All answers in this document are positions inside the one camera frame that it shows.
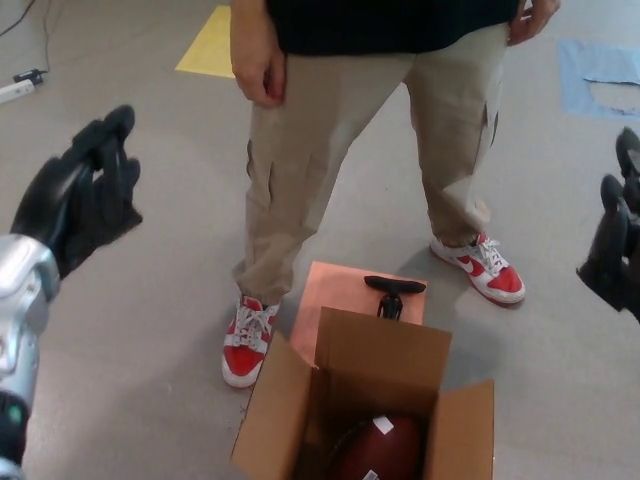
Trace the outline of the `person's right hand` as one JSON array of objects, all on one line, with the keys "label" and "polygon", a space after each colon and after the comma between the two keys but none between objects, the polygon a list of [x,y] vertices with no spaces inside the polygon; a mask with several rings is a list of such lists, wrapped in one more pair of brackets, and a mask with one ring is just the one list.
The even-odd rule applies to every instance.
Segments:
[{"label": "person's right hand", "polygon": [[283,102],[286,58],[276,44],[234,44],[231,60],[236,82],[248,100],[268,108]]}]

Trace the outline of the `person's left hand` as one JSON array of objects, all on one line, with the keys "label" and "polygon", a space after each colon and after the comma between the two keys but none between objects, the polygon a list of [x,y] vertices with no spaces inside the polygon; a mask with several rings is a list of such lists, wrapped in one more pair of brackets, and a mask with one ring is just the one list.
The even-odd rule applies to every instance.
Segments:
[{"label": "person's left hand", "polygon": [[537,36],[560,7],[560,0],[521,1],[509,24],[507,44],[516,46]]}]

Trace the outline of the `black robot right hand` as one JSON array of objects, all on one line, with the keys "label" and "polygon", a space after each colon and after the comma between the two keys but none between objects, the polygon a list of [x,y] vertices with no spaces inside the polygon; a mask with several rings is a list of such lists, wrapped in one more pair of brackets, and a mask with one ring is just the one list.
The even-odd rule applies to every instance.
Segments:
[{"label": "black robot right hand", "polygon": [[604,214],[586,261],[576,270],[581,281],[618,312],[639,316],[639,136],[623,128],[615,144],[623,177],[607,174],[600,184]]}]

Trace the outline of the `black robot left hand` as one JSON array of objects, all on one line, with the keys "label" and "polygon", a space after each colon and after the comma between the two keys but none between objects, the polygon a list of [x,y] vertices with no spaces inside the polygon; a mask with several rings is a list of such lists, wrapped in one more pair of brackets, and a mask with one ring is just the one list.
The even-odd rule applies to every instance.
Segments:
[{"label": "black robot left hand", "polygon": [[45,162],[23,195],[10,231],[48,247],[61,279],[143,221],[133,205],[141,165],[124,148],[134,124],[130,105],[91,121],[62,156]]}]

